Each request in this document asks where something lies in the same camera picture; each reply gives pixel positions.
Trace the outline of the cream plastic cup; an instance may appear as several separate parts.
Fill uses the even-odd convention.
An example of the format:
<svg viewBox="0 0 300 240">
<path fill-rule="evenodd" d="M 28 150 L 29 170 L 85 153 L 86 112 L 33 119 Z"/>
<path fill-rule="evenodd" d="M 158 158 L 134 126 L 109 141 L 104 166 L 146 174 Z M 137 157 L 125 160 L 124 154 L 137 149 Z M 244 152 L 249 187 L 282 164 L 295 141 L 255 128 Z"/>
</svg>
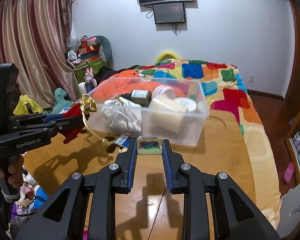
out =
<svg viewBox="0 0 300 240">
<path fill-rule="evenodd" d="M 151 124 L 178 133 L 183 125 L 188 109 L 164 96 L 154 98 L 149 104 Z"/>
</svg>

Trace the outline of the pink satin curtain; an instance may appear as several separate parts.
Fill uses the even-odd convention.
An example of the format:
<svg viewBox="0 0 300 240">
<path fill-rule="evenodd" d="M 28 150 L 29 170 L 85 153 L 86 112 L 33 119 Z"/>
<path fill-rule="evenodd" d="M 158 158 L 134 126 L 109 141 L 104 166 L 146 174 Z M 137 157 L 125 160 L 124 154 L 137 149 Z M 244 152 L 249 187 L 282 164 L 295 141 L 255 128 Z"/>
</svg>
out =
<svg viewBox="0 0 300 240">
<path fill-rule="evenodd" d="M 0 63 L 16 65 L 21 93 L 43 108 L 55 105 L 57 88 L 64 89 L 71 101 L 80 95 L 65 58 L 69 16 L 66 0 L 0 2 Z"/>
</svg>

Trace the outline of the small green tin box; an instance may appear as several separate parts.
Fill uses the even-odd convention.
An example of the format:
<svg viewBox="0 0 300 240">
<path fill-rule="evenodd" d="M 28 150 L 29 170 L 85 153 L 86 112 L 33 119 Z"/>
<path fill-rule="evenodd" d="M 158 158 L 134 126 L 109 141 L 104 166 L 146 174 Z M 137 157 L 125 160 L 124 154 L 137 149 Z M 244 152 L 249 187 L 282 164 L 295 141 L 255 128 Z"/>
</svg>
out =
<svg viewBox="0 0 300 240">
<path fill-rule="evenodd" d="M 138 137 L 136 151 L 138 155 L 161 155 L 163 140 L 159 137 Z"/>
</svg>

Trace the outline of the yellow cloth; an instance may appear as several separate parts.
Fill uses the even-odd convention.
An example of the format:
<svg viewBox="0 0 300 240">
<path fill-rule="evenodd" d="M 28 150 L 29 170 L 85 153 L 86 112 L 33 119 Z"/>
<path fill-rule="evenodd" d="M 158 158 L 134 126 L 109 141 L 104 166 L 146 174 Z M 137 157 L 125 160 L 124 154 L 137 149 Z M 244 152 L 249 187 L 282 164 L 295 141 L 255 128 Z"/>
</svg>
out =
<svg viewBox="0 0 300 240">
<path fill-rule="evenodd" d="M 42 113 L 43 109 L 36 103 L 32 98 L 27 94 L 21 95 L 17 106 L 15 107 L 13 114 L 14 115 L 27 115 L 27 114 L 36 114 Z"/>
</svg>

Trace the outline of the dark purple garment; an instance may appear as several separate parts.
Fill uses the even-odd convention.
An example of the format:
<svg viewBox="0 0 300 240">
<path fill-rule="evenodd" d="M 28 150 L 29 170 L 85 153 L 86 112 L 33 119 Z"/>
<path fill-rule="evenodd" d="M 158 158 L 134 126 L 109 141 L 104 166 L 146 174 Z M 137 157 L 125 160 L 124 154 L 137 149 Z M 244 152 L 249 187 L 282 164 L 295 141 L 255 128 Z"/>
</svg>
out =
<svg viewBox="0 0 300 240">
<path fill-rule="evenodd" d="M 127 72 L 130 74 L 132 71 L 136 71 L 136 67 L 139 67 L 139 65 L 134 65 L 129 68 L 123 68 L 120 70 L 113 70 L 109 67 L 103 66 L 100 68 L 97 74 L 94 74 L 94 79 L 97 81 L 98 84 L 100 84 L 102 81 L 110 78 L 113 75 L 119 74 L 121 72 Z"/>
</svg>

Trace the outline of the red velvet pouch gold drawstring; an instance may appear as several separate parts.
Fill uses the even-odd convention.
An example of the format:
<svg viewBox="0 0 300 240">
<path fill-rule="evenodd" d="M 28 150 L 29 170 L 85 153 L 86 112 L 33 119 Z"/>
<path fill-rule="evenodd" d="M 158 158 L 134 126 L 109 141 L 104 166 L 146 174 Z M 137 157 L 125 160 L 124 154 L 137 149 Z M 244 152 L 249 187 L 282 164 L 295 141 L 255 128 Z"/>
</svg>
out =
<svg viewBox="0 0 300 240">
<path fill-rule="evenodd" d="M 62 121 L 69 122 L 61 130 L 61 134 L 65 137 L 63 144 L 68 144 L 76 139 L 83 128 L 86 128 L 94 137 L 101 140 L 103 144 L 107 144 L 108 139 L 97 135 L 88 123 L 90 113 L 96 112 L 97 104 L 95 100 L 90 95 L 83 94 L 79 102 L 62 115 Z"/>
</svg>

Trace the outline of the pink round jar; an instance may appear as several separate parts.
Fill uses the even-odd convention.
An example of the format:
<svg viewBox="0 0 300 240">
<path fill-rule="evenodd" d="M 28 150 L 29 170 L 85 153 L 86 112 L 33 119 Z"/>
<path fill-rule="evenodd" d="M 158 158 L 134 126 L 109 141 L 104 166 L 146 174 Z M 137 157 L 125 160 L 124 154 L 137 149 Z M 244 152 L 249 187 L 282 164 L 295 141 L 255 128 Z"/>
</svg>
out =
<svg viewBox="0 0 300 240">
<path fill-rule="evenodd" d="M 152 98 L 157 98 L 159 96 L 164 96 L 173 100 L 176 98 L 176 92 L 171 86 L 159 85 L 153 90 Z"/>
</svg>

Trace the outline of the teal dinosaur plush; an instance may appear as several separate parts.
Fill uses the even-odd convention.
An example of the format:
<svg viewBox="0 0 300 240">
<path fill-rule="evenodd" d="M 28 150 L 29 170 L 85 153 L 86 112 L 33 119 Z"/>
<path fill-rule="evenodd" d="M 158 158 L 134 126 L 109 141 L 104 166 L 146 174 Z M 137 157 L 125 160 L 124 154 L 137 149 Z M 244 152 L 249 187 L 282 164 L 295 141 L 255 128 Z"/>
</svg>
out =
<svg viewBox="0 0 300 240">
<path fill-rule="evenodd" d="M 65 99 L 65 97 L 67 96 L 67 92 L 62 88 L 57 88 L 54 92 L 54 95 L 56 104 L 50 112 L 51 115 L 59 114 L 65 107 L 71 107 L 74 104 L 73 101 Z"/>
</svg>

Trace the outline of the yellow curved pillow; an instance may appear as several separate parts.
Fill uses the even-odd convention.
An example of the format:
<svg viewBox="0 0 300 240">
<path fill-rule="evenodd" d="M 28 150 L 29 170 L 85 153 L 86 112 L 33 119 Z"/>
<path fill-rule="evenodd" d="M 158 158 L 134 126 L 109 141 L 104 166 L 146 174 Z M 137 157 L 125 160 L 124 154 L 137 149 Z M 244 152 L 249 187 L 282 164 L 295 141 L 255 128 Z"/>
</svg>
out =
<svg viewBox="0 0 300 240">
<path fill-rule="evenodd" d="M 163 51 L 155 60 L 155 63 L 168 60 L 168 59 L 174 59 L 174 60 L 179 60 L 180 57 L 173 51 L 170 50 L 165 50 Z"/>
</svg>

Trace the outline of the small wall monitor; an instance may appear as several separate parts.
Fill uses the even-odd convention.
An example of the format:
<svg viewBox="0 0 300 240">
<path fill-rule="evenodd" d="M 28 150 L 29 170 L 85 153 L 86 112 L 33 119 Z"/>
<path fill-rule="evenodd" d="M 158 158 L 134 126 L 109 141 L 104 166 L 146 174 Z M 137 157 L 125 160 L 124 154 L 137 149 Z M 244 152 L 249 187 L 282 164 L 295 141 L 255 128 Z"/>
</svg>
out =
<svg viewBox="0 0 300 240">
<path fill-rule="evenodd" d="M 184 3 L 161 3 L 153 5 L 155 24 L 178 24 L 186 22 Z"/>
</svg>

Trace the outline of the grey plush cushion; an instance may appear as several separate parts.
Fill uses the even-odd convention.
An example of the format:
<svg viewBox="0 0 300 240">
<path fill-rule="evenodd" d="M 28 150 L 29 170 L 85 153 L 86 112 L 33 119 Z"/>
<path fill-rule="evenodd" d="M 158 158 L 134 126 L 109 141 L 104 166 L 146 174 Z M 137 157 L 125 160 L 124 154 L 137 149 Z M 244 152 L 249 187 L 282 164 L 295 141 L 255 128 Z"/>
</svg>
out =
<svg viewBox="0 0 300 240">
<path fill-rule="evenodd" d="M 99 44 L 100 45 L 100 49 L 99 49 L 100 58 L 105 63 L 109 63 L 113 59 L 112 49 L 111 49 L 109 40 L 102 35 L 97 35 L 95 37 L 100 42 L 100 44 Z"/>
</svg>

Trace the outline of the pink rabbit toy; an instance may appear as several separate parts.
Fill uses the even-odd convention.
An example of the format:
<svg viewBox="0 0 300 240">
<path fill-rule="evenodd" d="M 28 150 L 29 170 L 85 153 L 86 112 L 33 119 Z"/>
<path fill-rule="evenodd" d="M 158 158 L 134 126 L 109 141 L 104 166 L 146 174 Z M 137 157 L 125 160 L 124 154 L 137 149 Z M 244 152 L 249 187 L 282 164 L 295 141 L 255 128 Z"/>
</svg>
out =
<svg viewBox="0 0 300 240">
<path fill-rule="evenodd" d="M 86 72 L 85 72 L 85 82 L 86 83 L 92 83 L 94 87 L 97 86 L 97 81 L 94 78 L 94 74 L 93 74 L 93 68 L 87 68 Z"/>
</svg>

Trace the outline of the orange puffer jacket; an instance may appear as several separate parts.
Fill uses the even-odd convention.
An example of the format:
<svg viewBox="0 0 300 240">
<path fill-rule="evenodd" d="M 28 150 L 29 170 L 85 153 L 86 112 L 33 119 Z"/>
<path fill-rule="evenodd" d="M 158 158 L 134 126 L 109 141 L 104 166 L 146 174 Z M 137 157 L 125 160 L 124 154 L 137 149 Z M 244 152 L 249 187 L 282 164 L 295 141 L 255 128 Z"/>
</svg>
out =
<svg viewBox="0 0 300 240">
<path fill-rule="evenodd" d="M 132 90 L 154 90 L 160 85 L 172 87 L 177 97 L 186 96 L 189 85 L 184 81 L 170 78 L 140 77 L 136 70 L 125 70 L 103 80 L 90 92 L 93 99 L 107 100 L 116 95 L 130 93 Z"/>
</svg>

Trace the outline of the pink croc shoe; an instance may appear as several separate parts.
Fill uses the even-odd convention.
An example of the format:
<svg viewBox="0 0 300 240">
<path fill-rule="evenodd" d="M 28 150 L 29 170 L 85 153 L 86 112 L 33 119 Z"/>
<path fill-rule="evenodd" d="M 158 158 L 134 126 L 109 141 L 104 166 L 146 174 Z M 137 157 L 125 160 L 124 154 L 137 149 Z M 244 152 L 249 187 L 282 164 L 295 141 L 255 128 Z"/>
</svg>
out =
<svg viewBox="0 0 300 240">
<path fill-rule="evenodd" d="M 288 184 L 291 179 L 293 178 L 294 175 L 294 165 L 293 162 L 289 162 L 289 164 L 287 165 L 284 173 L 283 173 L 283 181 L 285 184 Z"/>
</svg>

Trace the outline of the brown wooden door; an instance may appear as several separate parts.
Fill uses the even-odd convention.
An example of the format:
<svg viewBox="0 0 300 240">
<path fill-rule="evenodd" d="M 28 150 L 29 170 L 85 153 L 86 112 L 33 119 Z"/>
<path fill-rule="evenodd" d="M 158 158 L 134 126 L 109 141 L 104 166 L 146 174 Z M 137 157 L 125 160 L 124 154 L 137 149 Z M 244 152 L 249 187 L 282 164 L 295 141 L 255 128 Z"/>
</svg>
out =
<svg viewBox="0 0 300 240">
<path fill-rule="evenodd" d="M 294 21 L 295 49 L 293 69 L 285 101 L 288 107 L 297 112 L 300 110 L 300 5 L 295 0 L 290 0 L 290 5 Z"/>
</svg>

